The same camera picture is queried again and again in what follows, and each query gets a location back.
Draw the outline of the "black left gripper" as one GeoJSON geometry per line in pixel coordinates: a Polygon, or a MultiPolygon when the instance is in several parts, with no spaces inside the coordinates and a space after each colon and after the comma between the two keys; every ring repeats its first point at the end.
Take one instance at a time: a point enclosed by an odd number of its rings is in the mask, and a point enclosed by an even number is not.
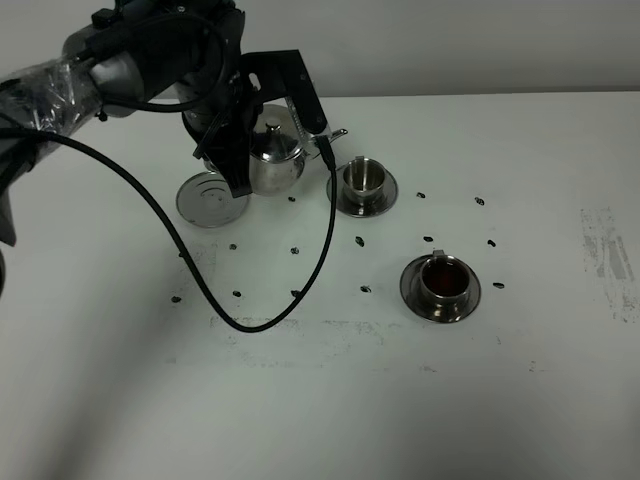
{"type": "MultiPolygon", "coordinates": [[[[107,113],[210,114],[233,98],[245,12],[234,1],[122,1],[92,15],[92,80],[107,113]]],[[[250,134],[231,108],[209,159],[234,198],[252,193],[250,134]]]]}

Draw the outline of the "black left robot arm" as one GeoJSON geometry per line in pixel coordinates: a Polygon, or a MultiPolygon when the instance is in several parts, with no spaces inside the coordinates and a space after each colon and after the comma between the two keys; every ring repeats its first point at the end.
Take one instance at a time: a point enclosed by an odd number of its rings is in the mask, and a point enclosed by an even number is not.
{"type": "Polygon", "coordinates": [[[2,79],[1,127],[70,136],[137,111],[212,119],[239,99],[244,27],[233,1],[117,1],[59,58],[2,79]]]}

